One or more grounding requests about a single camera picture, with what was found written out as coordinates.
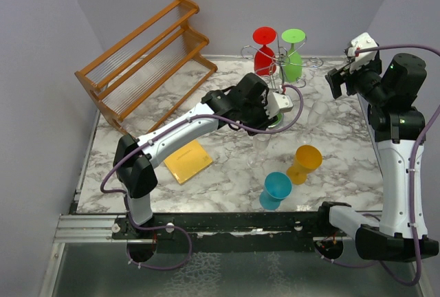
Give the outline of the red plastic wine glass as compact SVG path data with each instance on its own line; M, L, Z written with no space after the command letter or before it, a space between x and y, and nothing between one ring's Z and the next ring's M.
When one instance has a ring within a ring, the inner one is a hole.
M261 45L254 55L254 72L259 76L270 76L276 71L274 51L268 45L277 37L276 31L268 26L259 27L252 35L255 43Z

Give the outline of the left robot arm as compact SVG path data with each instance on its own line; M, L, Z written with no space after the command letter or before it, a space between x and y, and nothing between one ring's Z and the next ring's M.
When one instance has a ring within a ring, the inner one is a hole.
M152 228L150 193L157 186L154 169L169 155L207 133L238 122L258 130L275 121L266 114L269 87L254 73L237 85L209 91L189 112L162 128L135 138L120 138L113 161L118 180L126 188L126 204L131 215L128 230L141 239Z

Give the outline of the green plastic wine glass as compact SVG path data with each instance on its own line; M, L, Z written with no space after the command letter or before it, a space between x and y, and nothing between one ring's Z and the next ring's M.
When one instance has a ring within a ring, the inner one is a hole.
M298 49L306 39L306 34L301 29L288 29L281 34L284 42L290 44L287 51L285 62L283 63L283 72L285 80L294 83L302 76L303 61Z

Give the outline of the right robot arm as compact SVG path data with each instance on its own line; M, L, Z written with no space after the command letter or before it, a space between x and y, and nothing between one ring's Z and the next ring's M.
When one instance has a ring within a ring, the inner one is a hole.
M426 79L426 64L412 54L396 54L386 71L376 55L369 63L352 69L346 64L325 76L334 98L359 94L368 103L368 125L374 132L383 178L380 221L362 216L347 203L323 202L316 228L331 236L338 230L355 241L364 260L412 262L439 253L438 241L428 237L421 204L419 170L425 141L424 115L413 102Z

